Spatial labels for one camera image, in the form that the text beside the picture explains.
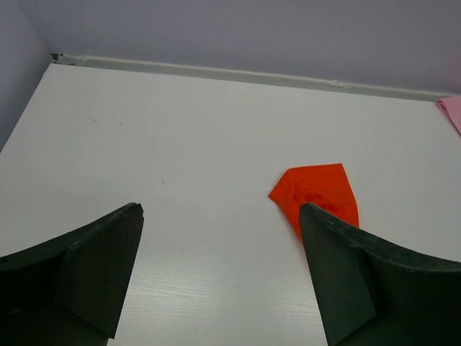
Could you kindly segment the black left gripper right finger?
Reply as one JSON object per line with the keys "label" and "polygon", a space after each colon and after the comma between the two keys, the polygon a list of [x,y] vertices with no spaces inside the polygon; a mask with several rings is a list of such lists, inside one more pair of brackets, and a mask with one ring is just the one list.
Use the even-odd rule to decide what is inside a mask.
{"label": "black left gripper right finger", "polygon": [[300,230],[329,345],[458,345],[460,263],[358,229],[315,204]]}

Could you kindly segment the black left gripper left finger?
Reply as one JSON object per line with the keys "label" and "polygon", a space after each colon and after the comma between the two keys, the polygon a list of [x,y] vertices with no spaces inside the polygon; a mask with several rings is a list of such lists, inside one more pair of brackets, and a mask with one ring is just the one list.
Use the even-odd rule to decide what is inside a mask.
{"label": "black left gripper left finger", "polygon": [[127,205],[1,258],[2,345],[106,345],[115,338],[143,230]]}

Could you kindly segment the orange t shirt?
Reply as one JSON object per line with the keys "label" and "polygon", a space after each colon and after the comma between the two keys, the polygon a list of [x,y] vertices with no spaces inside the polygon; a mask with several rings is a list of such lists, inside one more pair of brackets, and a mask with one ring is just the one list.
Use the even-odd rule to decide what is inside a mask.
{"label": "orange t shirt", "polygon": [[359,227],[359,210],[343,164],[288,169],[269,193],[301,238],[300,208],[313,203],[342,221]]}

